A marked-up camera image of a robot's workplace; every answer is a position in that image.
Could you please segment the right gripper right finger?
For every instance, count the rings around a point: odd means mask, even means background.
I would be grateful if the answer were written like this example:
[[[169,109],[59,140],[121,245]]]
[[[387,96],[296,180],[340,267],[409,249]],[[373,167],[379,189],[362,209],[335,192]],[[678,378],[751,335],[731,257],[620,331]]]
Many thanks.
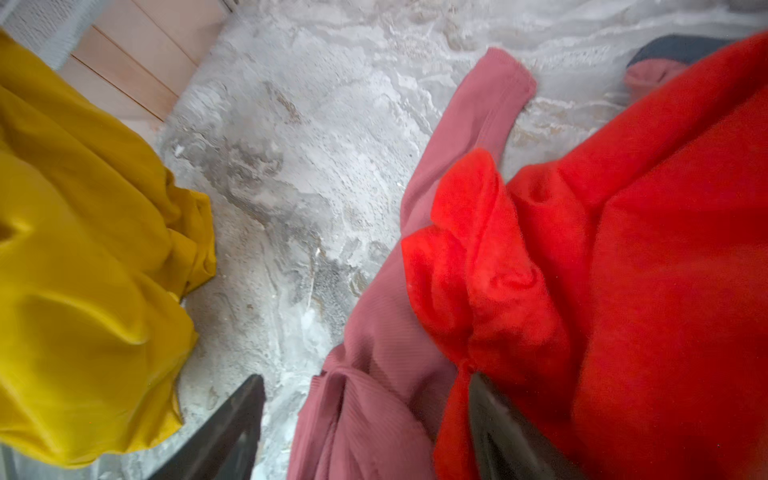
[[[471,376],[468,412],[475,462],[482,479],[585,478],[481,373]]]

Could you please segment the yellow cloth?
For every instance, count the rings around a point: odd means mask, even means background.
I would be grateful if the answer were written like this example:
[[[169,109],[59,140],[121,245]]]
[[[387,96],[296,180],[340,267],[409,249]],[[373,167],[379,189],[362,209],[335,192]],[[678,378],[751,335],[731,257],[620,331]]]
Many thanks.
[[[197,339],[181,301],[215,273],[208,196],[3,36],[2,442],[81,468],[168,439]]]

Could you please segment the red cloth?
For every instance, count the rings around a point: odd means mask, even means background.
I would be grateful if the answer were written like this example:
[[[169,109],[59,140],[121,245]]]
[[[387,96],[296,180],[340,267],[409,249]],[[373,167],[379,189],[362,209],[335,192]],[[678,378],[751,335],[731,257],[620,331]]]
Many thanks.
[[[479,475],[475,374],[591,479],[766,477],[765,34],[509,181],[469,153],[402,251],[457,368],[439,478]]]

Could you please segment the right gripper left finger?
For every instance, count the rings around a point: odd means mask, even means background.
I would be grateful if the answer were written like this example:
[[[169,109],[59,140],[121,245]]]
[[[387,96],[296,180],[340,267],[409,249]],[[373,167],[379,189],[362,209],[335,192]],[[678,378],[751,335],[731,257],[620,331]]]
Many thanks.
[[[261,437],[264,380],[249,376],[152,480],[249,480]]]

